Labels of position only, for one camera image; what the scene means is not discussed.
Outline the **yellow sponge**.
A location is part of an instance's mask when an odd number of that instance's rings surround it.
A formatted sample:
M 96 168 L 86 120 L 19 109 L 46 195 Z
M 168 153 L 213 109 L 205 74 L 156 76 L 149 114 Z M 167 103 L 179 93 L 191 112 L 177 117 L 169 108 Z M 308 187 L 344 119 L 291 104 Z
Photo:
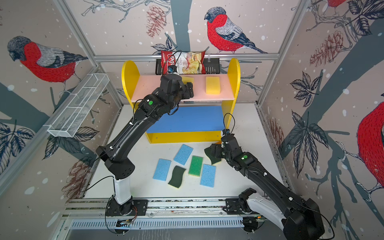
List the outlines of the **yellow sponge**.
M 193 77 L 188 77 L 188 76 L 182 76 L 182 82 L 184 85 L 187 83 L 194 83 L 194 78 Z
M 206 94 L 219 95 L 221 93 L 220 77 L 206 77 Z

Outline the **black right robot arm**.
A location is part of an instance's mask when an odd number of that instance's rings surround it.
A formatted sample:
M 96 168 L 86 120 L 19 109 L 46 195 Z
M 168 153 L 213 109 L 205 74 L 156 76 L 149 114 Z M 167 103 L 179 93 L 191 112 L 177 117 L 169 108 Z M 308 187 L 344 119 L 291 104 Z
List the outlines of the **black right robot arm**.
M 288 240 L 318 240 L 325 228 L 319 206 L 304 200 L 280 183 L 250 152 L 244 152 L 234 134 L 225 134 L 220 144 L 205 149 L 209 159 L 225 159 L 244 177 L 256 184 L 268 197 L 248 188 L 239 196 L 245 214 L 256 212 L 279 227 Z

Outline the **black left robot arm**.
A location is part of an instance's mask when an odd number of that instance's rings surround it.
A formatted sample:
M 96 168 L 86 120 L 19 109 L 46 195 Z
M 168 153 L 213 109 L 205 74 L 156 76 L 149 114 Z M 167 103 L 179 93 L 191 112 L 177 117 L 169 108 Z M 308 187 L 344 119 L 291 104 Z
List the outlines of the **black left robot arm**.
M 114 176 L 115 194 L 111 203 L 118 207 L 118 213 L 127 216 L 133 210 L 133 196 L 130 189 L 130 175 L 135 165 L 128 154 L 141 136 L 164 114 L 179 107 L 182 100 L 194 97 L 193 83 L 183 83 L 175 74 L 161 76 L 161 84 L 139 103 L 131 120 L 106 146 L 99 146 L 97 154 Z

